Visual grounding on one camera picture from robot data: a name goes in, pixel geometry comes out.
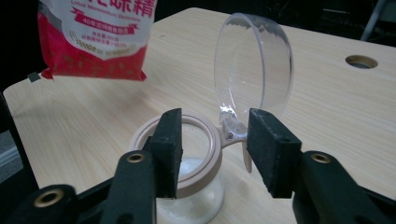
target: red plastic bag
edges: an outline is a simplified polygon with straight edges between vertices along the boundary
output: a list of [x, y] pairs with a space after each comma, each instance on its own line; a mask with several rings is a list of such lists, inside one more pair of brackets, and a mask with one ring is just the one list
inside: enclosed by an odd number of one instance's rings
[[42, 76], [144, 80], [156, 0], [40, 0]]

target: clear plastic dome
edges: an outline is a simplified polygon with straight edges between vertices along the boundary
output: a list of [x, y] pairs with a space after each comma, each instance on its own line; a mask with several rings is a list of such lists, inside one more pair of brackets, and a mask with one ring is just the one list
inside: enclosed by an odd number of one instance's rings
[[280, 115], [289, 99], [293, 59], [282, 28], [269, 19], [234, 13], [216, 48], [219, 122], [233, 138], [248, 134], [250, 108]]

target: transparent plastic cover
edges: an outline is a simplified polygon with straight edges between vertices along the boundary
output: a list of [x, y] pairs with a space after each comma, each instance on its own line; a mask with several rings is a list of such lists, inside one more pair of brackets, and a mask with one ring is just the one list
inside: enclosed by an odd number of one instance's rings
[[292, 72], [290, 43], [276, 22], [231, 15], [221, 28], [215, 59], [223, 130], [233, 137], [246, 137], [250, 108], [280, 115], [289, 99]]

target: light wood surface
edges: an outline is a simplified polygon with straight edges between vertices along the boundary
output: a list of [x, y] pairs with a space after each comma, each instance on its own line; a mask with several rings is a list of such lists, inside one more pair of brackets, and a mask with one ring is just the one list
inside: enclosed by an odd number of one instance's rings
[[[181, 107], [219, 125], [214, 56], [228, 15], [191, 8], [156, 22], [144, 82], [55, 77], [19, 82], [4, 95], [40, 188], [82, 192], [113, 176], [134, 132]], [[294, 56], [290, 101], [280, 119], [303, 151], [337, 158], [367, 189], [396, 198], [396, 48], [283, 27]], [[350, 55], [376, 59], [359, 69]], [[274, 200], [240, 146], [223, 150], [225, 199], [212, 223], [295, 223], [291, 200]]]

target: round hole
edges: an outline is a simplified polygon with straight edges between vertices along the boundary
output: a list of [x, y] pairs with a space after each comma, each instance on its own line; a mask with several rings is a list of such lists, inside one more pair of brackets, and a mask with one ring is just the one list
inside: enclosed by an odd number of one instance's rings
[[355, 216], [355, 221], [358, 224], [375, 224], [370, 218], [364, 216]]
[[51, 189], [35, 199], [35, 207], [47, 207], [59, 202], [64, 196], [64, 192], [61, 189]]
[[145, 156], [143, 154], [133, 154], [130, 157], [128, 157], [127, 161], [128, 162], [140, 162], [143, 159], [145, 159]]
[[332, 161], [330, 157], [323, 155], [323, 154], [312, 154], [311, 155], [312, 160], [321, 162], [321, 163], [329, 163]]
[[357, 68], [370, 69], [378, 66], [378, 62], [372, 58], [362, 55], [351, 55], [346, 57], [346, 62]]
[[131, 224], [134, 222], [134, 216], [132, 214], [126, 213], [122, 214], [117, 218], [117, 224]]

